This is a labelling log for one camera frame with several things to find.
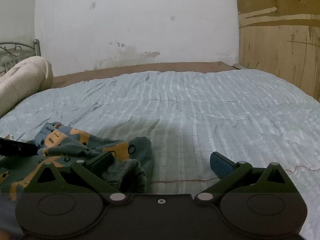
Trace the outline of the metal ornate headboard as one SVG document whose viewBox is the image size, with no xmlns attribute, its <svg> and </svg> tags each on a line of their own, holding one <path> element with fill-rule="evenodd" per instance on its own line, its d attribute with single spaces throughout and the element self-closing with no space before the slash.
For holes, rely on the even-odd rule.
<svg viewBox="0 0 320 240">
<path fill-rule="evenodd" d="M 1 42 L 1 75 L 4 75 L 20 61 L 32 56 L 41 56 L 40 41 L 33 44 L 22 42 Z"/>
</svg>

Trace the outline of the light blue quilted bedspread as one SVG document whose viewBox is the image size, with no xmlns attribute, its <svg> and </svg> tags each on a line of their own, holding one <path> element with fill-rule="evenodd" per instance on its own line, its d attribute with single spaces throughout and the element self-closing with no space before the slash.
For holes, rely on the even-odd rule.
<svg viewBox="0 0 320 240">
<path fill-rule="evenodd" d="M 278 162 L 308 206 L 303 237 L 319 239 L 319 103 L 283 79 L 233 70 L 82 81 L 23 100 L 1 118 L 1 136 L 28 141 L 55 121 L 100 138 L 147 137 L 154 193 L 214 184 L 214 151 L 255 167 Z"/>
</svg>

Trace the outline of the cream rolled comforter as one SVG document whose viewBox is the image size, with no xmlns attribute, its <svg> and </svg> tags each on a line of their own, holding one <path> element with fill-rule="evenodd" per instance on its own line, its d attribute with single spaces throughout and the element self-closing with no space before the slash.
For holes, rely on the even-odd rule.
<svg viewBox="0 0 320 240">
<path fill-rule="evenodd" d="M 17 63 L 1 76 L 1 116 L 23 99 L 50 88 L 53 78 L 52 65 L 41 56 Z"/>
</svg>

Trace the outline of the plywood wardrobe panel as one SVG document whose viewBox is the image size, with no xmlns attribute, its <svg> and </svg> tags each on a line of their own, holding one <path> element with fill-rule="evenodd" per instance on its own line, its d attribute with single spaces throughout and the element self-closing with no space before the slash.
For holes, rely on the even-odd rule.
<svg viewBox="0 0 320 240">
<path fill-rule="evenodd" d="M 239 63 L 319 100 L 319 0 L 237 0 Z"/>
</svg>

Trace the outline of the blue pants with orange print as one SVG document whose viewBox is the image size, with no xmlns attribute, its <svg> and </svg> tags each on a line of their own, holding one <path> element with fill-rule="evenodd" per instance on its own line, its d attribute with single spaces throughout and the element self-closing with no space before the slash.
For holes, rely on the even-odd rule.
<svg viewBox="0 0 320 240">
<path fill-rule="evenodd" d="M 90 161 L 105 152 L 112 152 L 114 164 L 97 176 L 123 193 L 146 193 L 153 170 L 151 141 L 136 137 L 129 141 L 100 138 L 85 131 L 45 123 L 35 138 L 27 143 L 37 146 L 37 155 L 29 158 L 10 158 L 1 155 L 1 192 L 15 201 L 45 162 L 55 167 L 70 167 L 83 159 Z"/>
</svg>

